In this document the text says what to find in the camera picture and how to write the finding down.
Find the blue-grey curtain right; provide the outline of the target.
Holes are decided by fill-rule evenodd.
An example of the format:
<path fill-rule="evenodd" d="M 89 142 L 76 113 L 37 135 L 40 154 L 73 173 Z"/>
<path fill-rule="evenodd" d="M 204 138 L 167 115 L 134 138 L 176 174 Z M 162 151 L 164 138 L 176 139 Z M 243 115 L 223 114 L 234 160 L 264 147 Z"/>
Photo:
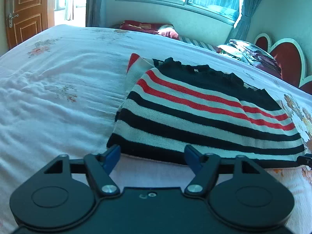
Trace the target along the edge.
<path fill-rule="evenodd" d="M 226 39 L 226 43 L 230 39 L 246 40 L 250 29 L 251 18 L 256 12 L 262 0 L 239 0 L 239 14 L 230 33 Z"/>

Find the pile of folded bedding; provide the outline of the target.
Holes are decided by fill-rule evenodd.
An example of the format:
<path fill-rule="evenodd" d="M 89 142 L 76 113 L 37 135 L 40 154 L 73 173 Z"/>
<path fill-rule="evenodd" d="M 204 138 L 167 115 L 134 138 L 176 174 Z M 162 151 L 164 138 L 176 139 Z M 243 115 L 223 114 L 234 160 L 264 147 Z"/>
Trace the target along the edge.
<path fill-rule="evenodd" d="M 252 43 L 230 39 L 229 43 L 219 45 L 217 52 L 282 79 L 282 70 L 275 58 Z"/>

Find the red heart-shaped headboard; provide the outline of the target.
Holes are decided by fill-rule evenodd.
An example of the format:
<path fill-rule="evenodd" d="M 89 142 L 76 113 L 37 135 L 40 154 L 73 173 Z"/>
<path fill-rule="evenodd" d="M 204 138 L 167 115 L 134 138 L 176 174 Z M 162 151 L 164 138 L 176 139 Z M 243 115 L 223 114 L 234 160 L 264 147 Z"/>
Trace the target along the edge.
<path fill-rule="evenodd" d="M 272 43 L 266 33 L 261 33 L 256 36 L 254 44 L 275 58 L 285 82 L 311 94 L 311 76 L 307 74 L 306 58 L 296 40 L 283 38 Z"/>

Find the blue-grey curtain left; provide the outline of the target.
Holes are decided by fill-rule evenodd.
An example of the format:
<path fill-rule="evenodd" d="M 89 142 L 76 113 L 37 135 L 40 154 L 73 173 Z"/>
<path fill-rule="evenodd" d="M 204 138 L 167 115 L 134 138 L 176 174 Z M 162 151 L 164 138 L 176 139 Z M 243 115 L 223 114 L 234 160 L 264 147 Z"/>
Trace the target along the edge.
<path fill-rule="evenodd" d="M 105 27 L 106 0 L 86 0 L 86 27 Z"/>

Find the striped pillow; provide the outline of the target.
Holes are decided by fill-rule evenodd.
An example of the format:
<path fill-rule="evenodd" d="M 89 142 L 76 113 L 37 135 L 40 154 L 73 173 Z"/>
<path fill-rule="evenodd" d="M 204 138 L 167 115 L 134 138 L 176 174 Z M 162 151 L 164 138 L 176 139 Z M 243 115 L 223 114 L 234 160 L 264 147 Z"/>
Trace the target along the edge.
<path fill-rule="evenodd" d="M 188 44 L 194 45 L 196 47 L 200 47 L 200 48 L 203 48 L 203 49 L 210 50 L 212 52 L 219 53 L 219 48 L 217 46 L 208 44 L 206 42 L 190 39 L 188 37 L 181 36 L 181 35 L 179 36 L 179 40 L 183 41 L 184 43 L 188 43 Z"/>

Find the white floral bed sheet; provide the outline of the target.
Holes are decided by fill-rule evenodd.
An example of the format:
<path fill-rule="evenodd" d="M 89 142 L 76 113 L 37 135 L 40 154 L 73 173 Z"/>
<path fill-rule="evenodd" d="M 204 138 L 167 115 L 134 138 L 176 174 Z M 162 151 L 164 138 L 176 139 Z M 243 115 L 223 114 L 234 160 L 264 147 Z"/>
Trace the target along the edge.
<path fill-rule="evenodd" d="M 265 89 L 281 104 L 311 152 L 311 95 L 216 52 L 159 35 L 58 25 L 1 56 L 1 233 L 16 222 L 13 191 L 61 154 L 106 150 L 125 98 L 131 54 L 209 65 Z"/>

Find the red pillow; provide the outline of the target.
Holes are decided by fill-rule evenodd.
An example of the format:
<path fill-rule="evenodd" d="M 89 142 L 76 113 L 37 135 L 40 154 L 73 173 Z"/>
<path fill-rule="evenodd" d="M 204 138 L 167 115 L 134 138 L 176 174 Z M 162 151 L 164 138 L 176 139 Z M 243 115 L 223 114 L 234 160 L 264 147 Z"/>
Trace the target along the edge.
<path fill-rule="evenodd" d="M 171 39 L 179 40 L 179 34 L 171 24 L 146 23 L 132 20 L 125 20 L 120 25 L 121 30 L 136 31 L 154 35 L 161 35 Z"/>

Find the blue-grey curtain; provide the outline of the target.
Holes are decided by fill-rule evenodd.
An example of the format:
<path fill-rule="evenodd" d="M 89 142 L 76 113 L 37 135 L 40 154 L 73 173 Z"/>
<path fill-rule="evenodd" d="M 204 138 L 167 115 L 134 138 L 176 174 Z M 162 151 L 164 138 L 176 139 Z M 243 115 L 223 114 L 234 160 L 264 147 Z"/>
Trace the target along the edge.
<path fill-rule="evenodd" d="M 230 33 L 226 39 L 226 43 L 230 39 L 246 40 L 250 29 L 251 18 L 256 12 L 262 0 L 239 0 L 239 14 Z"/>
<path fill-rule="evenodd" d="M 105 27 L 106 0 L 86 0 L 86 27 Z"/>

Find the brown wooden door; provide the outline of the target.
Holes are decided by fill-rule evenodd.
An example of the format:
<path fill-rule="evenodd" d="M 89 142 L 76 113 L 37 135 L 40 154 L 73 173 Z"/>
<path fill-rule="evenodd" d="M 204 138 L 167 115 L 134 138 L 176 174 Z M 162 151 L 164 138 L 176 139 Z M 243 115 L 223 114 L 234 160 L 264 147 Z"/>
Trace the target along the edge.
<path fill-rule="evenodd" d="M 54 26 L 54 2 L 55 0 L 5 0 L 9 49 Z"/>

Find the red black striped knit sweater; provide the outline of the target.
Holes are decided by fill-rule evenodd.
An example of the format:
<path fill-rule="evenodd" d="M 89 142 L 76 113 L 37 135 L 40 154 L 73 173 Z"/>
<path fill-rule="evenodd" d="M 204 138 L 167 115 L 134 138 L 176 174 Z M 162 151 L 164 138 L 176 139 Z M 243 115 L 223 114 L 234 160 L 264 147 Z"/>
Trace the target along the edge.
<path fill-rule="evenodd" d="M 132 54 L 125 100 L 107 146 L 142 159 L 184 164 L 184 148 L 266 168 L 289 168 L 305 154 L 295 124 L 264 89 L 208 65 Z"/>

